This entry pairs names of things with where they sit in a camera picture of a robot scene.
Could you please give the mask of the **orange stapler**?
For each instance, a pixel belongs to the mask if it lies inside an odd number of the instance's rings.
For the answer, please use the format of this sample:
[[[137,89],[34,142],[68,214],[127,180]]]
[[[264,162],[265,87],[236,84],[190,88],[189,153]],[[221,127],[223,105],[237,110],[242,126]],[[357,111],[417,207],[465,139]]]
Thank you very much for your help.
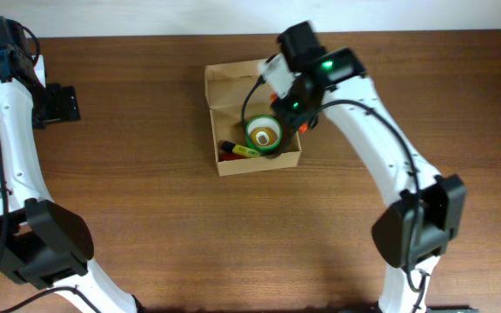
[[[308,130],[308,120],[305,116],[306,107],[296,96],[280,98],[276,93],[272,93],[271,109],[274,112],[274,117],[285,129],[299,133],[305,133]]]

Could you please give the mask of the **small yellow tape roll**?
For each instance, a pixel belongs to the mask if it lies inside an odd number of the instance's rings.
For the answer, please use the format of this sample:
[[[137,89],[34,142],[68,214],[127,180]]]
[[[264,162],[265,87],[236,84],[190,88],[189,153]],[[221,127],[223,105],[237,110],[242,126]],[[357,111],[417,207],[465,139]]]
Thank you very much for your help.
[[[274,129],[263,126],[253,129],[249,137],[253,144],[261,148],[270,147],[280,139],[280,136]]]

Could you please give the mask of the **green tape roll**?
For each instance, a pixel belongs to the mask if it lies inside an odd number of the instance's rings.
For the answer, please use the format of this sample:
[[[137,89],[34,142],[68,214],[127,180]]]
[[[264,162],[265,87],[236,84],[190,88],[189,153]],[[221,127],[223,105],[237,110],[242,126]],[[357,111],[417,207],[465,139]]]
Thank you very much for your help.
[[[280,136],[280,139],[274,145],[272,145],[270,147],[265,147],[265,148],[257,147],[255,144],[252,143],[252,141],[249,137],[249,134],[256,127],[261,127],[261,126],[270,127],[272,129],[274,129],[278,133],[278,135]],[[279,123],[279,121],[272,116],[266,116],[266,115],[253,117],[246,124],[245,133],[246,133],[247,143],[250,145],[250,147],[252,149],[258,150],[259,152],[263,152],[263,153],[272,152],[273,150],[275,150],[279,146],[279,144],[281,143],[282,138],[283,138],[283,130],[282,130],[282,127],[281,127],[281,124]]]

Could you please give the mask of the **brown cardboard box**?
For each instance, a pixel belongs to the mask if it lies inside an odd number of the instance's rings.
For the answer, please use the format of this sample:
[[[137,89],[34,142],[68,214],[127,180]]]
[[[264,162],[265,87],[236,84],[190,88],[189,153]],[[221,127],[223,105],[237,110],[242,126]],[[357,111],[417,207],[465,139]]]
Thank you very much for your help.
[[[257,157],[228,160],[220,144],[224,141],[245,146],[241,109],[244,99],[258,79],[261,59],[238,63],[220,63],[205,67],[205,97],[209,107],[215,160],[219,176],[295,167],[301,156],[299,137],[276,158]]]

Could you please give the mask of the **yellow highlighter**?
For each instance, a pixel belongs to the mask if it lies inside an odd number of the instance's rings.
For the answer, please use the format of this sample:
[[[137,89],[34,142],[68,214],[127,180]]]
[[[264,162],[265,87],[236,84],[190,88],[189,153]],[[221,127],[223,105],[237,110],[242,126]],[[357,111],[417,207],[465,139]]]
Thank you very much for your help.
[[[220,149],[225,151],[225,152],[230,152],[236,155],[239,155],[241,157],[246,157],[246,158],[255,158],[255,157],[261,157],[262,154],[254,149],[245,147],[243,145],[239,145],[233,142],[229,141],[222,141],[220,144]]]

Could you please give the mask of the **orange utility knife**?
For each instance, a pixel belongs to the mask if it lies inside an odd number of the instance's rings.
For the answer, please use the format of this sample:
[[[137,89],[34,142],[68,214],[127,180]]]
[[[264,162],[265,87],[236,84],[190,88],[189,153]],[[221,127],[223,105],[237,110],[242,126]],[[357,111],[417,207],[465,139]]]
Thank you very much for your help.
[[[246,156],[240,156],[235,153],[222,153],[218,157],[219,162],[224,162],[224,161],[234,161],[234,160],[240,160],[240,159],[246,159]]]

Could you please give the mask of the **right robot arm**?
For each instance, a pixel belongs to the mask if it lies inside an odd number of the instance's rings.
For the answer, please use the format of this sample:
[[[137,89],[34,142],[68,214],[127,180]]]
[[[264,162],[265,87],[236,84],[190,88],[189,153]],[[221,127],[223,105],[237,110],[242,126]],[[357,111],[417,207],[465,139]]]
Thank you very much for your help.
[[[321,115],[347,138],[371,174],[385,212],[371,228],[386,263],[377,312],[428,312],[433,270],[458,235],[467,189],[444,177],[411,144],[349,48],[329,52],[311,24],[277,37],[279,54],[260,67],[277,97],[272,109],[292,134]]]

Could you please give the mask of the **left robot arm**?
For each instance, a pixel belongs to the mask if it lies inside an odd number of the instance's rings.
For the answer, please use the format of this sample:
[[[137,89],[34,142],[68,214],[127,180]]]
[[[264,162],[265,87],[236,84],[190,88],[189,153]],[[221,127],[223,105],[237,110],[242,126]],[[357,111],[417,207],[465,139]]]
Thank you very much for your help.
[[[74,88],[47,82],[34,34],[0,17],[0,275],[83,312],[140,312],[97,263],[86,222],[43,179],[35,130],[79,117]]]

